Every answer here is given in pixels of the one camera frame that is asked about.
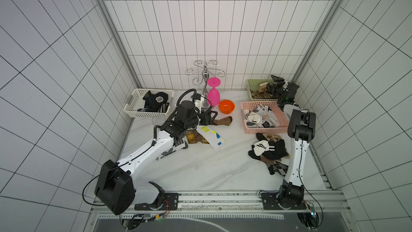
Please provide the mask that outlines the beige green argyle sock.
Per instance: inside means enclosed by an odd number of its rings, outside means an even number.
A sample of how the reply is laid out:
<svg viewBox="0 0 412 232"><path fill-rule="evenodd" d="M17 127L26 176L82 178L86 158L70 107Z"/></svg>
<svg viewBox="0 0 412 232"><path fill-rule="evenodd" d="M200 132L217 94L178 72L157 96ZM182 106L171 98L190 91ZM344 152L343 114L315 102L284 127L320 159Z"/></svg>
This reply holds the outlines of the beige green argyle sock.
<svg viewBox="0 0 412 232"><path fill-rule="evenodd" d="M277 99L276 95L271 95L268 92L258 92L258 91L251 91L252 99Z"/></svg>

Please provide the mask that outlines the brown tan striped sock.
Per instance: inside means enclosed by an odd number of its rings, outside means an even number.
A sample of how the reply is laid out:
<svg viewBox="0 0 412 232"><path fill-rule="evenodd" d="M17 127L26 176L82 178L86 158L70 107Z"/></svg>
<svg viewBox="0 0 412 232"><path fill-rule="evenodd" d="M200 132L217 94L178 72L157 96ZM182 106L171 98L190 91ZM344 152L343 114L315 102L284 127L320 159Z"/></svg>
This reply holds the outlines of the brown tan striped sock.
<svg viewBox="0 0 412 232"><path fill-rule="evenodd" d="M271 96L273 94L273 88L274 88L273 84L271 84L270 82L264 82L259 85L259 88L257 91L260 94L266 93Z"/></svg>

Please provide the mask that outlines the black sock white logo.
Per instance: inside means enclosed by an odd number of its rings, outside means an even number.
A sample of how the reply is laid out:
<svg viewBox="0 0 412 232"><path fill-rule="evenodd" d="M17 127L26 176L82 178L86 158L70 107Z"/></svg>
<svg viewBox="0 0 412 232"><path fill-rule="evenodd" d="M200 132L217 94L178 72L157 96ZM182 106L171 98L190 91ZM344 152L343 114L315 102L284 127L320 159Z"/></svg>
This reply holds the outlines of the black sock white logo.
<svg viewBox="0 0 412 232"><path fill-rule="evenodd" d="M143 99L145 100L143 112L159 112L161 107L167 103L168 94L165 92L153 94L151 91L148 91Z"/></svg>

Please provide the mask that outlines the white sock grey pattern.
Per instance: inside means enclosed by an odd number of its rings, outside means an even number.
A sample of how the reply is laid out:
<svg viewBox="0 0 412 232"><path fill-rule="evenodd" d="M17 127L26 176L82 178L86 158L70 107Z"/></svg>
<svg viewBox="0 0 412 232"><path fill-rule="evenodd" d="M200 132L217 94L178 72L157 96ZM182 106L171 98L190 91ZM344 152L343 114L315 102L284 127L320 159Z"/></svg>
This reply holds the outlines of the white sock grey pattern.
<svg viewBox="0 0 412 232"><path fill-rule="evenodd" d="M269 106L258 105L254 110L243 110L246 126L251 128L274 128L280 123Z"/></svg>

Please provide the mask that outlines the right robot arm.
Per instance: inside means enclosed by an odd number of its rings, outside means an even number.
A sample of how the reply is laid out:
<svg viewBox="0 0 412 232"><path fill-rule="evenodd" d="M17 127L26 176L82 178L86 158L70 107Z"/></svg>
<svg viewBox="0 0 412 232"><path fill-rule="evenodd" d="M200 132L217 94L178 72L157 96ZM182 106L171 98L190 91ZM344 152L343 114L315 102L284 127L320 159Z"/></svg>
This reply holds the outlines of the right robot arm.
<svg viewBox="0 0 412 232"><path fill-rule="evenodd" d="M275 75L271 75L271 78L276 83L274 92L277 94L277 106L289 120L287 134L291 139L290 161L277 195L279 206L288 210L299 206L304 199L306 188L303 169L310 142L315 136L316 114L295 102L299 89L296 83L289 83Z"/></svg>

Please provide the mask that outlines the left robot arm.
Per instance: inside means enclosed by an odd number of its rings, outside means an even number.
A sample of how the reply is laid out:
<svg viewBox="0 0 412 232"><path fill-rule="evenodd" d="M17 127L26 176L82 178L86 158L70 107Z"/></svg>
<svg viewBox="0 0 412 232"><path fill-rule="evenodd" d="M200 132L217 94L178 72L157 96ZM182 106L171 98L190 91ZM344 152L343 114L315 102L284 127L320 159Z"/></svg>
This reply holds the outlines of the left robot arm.
<svg viewBox="0 0 412 232"><path fill-rule="evenodd" d="M94 194L113 214L124 213L131 205L146 205L160 209L166 203L164 189L155 182L140 183L140 174L155 160L160 160L178 150L187 149L187 132L195 129L209 115L211 108L202 110L207 98L195 89L190 100L182 97L176 108L162 125L155 125L153 137L127 157L113 162L108 160L96 177Z"/></svg>

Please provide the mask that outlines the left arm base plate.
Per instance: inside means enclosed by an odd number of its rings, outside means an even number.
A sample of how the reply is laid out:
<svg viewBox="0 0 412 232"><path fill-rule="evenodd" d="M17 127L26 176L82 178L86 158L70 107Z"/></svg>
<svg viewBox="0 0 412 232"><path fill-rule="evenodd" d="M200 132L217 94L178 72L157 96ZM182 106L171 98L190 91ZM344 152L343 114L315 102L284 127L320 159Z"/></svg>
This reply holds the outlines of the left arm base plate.
<svg viewBox="0 0 412 232"><path fill-rule="evenodd" d="M137 204L136 211L175 211L178 209L179 193L160 194L153 204Z"/></svg>

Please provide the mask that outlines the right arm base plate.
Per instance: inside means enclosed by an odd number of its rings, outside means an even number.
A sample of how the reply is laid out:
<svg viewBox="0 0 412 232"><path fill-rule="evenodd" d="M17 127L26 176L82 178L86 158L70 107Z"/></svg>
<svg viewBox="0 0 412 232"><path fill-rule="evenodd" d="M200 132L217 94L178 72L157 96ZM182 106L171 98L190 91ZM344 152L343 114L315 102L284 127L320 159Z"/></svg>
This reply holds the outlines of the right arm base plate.
<svg viewBox="0 0 412 232"><path fill-rule="evenodd" d="M302 202L298 206L286 207L286 205L280 205L277 199L278 192L266 192L260 191L259 198L261 199L263 209L267 211L304 211L307 210L307 206Z"/></svg>

